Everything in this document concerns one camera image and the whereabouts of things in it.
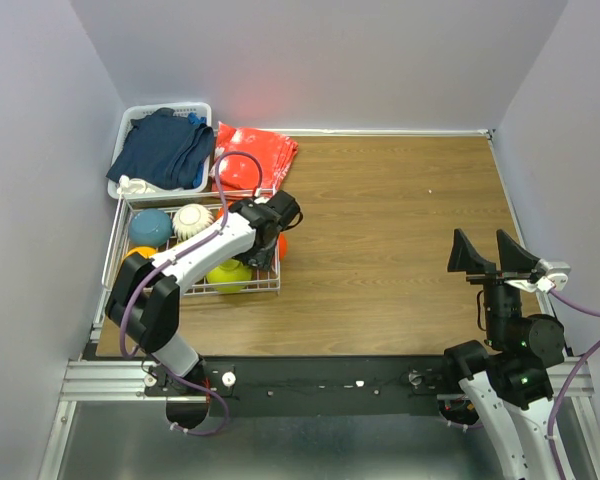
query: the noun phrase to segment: blue bowl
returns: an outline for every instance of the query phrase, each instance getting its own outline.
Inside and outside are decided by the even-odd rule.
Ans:
[[[129,225],[129,238],[135,245],[158,248],[167,243],[171,234],[171,218],[155,208],[138,213]]]

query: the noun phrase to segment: gray floor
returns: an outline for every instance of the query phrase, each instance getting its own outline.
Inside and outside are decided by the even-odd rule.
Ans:
[[[430,417],[236,419],[210,438],[170,432],[155,403],[78,407],[60,478],[501,479],[484,431],[463,434]],[[578,478],[592,479],[569,437]]]

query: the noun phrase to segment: folded clothing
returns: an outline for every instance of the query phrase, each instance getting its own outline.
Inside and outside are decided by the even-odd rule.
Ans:
[[[173,113],[171,108],[161,108],[145,118],[131,120],[131,131],[107,178],[119,183],[126,175],[164,190],[191,188],[213,151],[213,129],[202,123],[192,125],[187,118]]]
[[[298,143],[274,132],[255,128],[234,128],[220,122],[216,140],[216,156],[240,150],[250,153],[262,166],[262,188],[279,189],[298,151]],[[220,181],[227,190],[251,190],[258,183],[258,169],[243,156],[229,155],[220,164]]]

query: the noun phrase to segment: wall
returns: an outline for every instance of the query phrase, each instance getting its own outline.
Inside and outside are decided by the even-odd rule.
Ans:
[[[68,2],[0,1],[0,479],[37,477],[87,339],[121,112]]]
[[[600,0],[571,1],[496,132],[531,251],[568,261],[564,294],[600,309]],[[555,305],[581,353],[600,320]],[[590,361],[600,423],[600,352]]]
[[[286,128],[496,126],[566,0],[71,0],[127,104]]]

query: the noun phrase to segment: yellow object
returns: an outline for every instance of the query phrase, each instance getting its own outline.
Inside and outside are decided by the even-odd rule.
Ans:
[[[249,280],[251,280],[251,269],[233,258],[207,273],[207,282],[220,293],[238,293],[245,285],[216,287],[214,283],[248,282]]]
[[[129,250],[129,253],[127,253],[124,258],[127,258],[132,253],[139,253],[144,258],[149,258],[151,255],[158,253],[158,250],[153,247],[136,247]]]

